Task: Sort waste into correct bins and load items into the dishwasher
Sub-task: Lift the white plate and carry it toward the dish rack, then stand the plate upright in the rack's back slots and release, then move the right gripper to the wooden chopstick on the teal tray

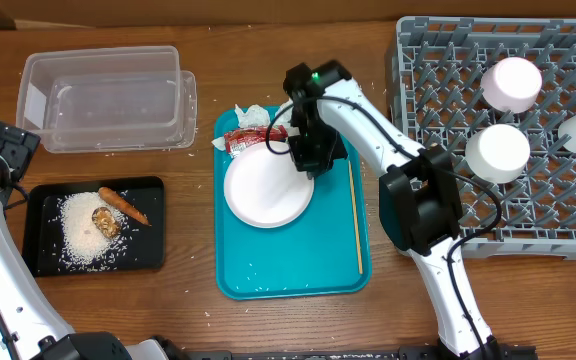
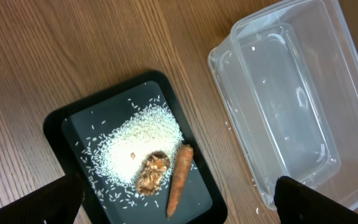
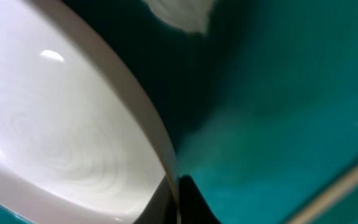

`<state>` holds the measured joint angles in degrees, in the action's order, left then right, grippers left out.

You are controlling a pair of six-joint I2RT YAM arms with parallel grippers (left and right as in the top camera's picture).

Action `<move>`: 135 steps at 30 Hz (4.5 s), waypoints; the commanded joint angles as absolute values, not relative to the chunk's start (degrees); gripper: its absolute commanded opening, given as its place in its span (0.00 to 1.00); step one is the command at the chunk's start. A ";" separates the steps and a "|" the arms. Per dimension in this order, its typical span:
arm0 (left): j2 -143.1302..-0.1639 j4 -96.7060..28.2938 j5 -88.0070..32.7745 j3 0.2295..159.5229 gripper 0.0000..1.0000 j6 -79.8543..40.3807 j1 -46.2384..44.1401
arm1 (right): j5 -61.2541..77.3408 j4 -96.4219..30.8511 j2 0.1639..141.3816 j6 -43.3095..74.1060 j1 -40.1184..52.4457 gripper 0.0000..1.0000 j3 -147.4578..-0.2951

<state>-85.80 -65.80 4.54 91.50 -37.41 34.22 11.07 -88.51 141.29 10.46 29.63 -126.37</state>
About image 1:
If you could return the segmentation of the wooden chopstick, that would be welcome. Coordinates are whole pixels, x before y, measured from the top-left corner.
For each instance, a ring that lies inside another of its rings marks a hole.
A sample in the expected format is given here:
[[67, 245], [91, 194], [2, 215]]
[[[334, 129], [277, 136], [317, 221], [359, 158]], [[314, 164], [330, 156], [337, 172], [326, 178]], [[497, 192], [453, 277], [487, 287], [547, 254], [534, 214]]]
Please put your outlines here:
[[352, 204], [352, 212], [353, 212], [353, 224], [354, 224], [357, 263], [358, 263], [358, 273], [360, 275], [363, 275], [364, 271], [363, 271], [363, 259], [362, 259], [362, 250], [361, 250], [361, 234], [359, 231], [359, 221], [358, 221], [359, 219], [358, 219], [358, 211], [357, 211], [357, 203], [356, 203], [356, 192], [355, 192], [353, 168], [352, 168], [352, 162], [350, 160], [348, 161], [348, 173], [349, 173], [351, 204]]

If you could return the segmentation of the large pink plate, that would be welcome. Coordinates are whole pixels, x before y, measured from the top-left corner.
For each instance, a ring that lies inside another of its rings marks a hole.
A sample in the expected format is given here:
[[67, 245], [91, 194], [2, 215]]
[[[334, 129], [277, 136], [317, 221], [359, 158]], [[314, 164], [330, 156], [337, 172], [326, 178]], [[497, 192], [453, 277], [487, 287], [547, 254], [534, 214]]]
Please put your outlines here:
[[224, 197], [232, 213], [253, 227], [278, 228], [308, 207], [315, 183], [299, 172], [288, 145], [272, 141], [247, 147], [229, 165]]

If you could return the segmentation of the red snack wrapper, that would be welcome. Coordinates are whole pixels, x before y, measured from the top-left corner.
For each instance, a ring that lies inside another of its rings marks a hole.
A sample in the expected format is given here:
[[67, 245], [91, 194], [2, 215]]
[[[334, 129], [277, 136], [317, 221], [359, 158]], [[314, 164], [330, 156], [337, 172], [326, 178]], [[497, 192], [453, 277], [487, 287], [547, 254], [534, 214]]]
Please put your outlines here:
[[225, 151], [236, 156], [246, 148], [257, 143], [270, 141], [283, 141], [288, 137], [288, 131], [282, 125], [279, 127], [257, 126], [240, 128], [229, 131], [223, 135]]

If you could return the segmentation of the pale green bowl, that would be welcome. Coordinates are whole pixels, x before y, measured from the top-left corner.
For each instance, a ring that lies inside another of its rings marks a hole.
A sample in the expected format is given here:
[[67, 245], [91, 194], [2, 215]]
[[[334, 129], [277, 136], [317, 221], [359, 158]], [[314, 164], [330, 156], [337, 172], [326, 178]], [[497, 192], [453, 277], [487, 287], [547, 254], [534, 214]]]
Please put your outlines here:
[[530, 157], [527, 137], [517, 128], [496, 124], [474, 134], [467, 142], [465, 160], [479, 178], [505, 184], [518, 178]]

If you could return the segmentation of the orange carrot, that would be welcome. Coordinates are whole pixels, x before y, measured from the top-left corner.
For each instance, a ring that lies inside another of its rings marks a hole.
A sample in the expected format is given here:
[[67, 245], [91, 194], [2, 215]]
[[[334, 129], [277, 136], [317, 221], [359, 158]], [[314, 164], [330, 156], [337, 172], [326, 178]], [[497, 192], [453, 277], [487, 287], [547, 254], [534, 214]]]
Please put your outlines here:
[[128, 215], [143, 225], [150, 226], [148, 218], [114, 190], [108, 187], [100, 187], [98, 190], [98, 195], [103, 201], [116, 208], [120, 212]]

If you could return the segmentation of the small pink bowl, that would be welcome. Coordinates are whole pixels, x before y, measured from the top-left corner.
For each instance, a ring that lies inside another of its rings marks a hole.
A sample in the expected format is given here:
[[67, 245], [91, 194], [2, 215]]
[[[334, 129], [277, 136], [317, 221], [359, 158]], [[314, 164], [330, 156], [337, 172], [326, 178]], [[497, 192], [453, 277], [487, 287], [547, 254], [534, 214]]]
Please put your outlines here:
[[521, 57], [501, 60], [482, 76], [483, 98], [495, 110], [519, 114], [529, 110], [542, 89], [539, 69]]

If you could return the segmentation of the brown walnut food scrap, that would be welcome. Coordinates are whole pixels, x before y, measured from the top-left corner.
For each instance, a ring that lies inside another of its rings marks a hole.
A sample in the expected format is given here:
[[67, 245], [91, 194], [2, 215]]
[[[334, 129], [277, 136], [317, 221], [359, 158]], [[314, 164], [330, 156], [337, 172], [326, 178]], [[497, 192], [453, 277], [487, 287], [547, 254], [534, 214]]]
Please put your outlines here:
[[114, 218], [113, 213], [106, 207], [99, 207], [93, 211], [92, 222], [100, 233], [107, 239], [114, 239], [120, 233], [120, 223]]

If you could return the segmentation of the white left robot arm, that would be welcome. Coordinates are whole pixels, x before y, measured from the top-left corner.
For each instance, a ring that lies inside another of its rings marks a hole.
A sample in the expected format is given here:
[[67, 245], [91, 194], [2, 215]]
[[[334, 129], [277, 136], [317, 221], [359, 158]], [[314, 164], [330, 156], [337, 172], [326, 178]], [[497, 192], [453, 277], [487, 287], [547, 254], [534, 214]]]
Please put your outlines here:
[[0, 122], [0, 359], [167, 360], [151, 338], [125, 346], [108, 332], [78, 333], [51, 306], [15, 245], [5, 213], [39, 137]]

